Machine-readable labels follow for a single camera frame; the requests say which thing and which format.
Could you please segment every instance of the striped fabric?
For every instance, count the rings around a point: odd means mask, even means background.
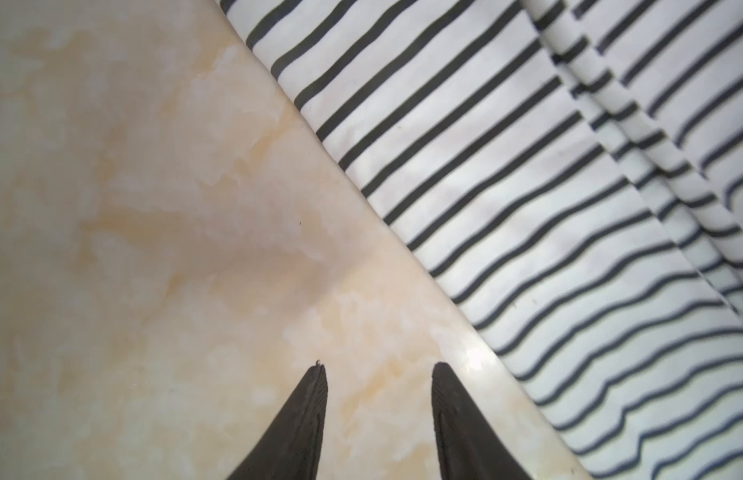
[[[220,6],[594,478],[743,479],[743,0]]]

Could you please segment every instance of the polished stone surface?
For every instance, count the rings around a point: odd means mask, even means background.
[[[0,2],[0,478],[224,478],[316,360],[319,478],[438,478],[438,360],[587,478],[212,0]]]

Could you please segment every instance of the striped cloth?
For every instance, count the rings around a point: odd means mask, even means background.
[[[594,478],[743,479],[743,0],[220,6]]]

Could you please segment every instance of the black and white striped textile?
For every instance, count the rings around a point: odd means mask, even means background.
[[[221,7],[594,478],[743,479],[743,0]]]

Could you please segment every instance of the marble pattern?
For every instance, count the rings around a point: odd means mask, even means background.
[[[224,478],[316,360],[319,478],[438,478],[438,360],[588,478],[214,2],[0,2],[0,478]]]

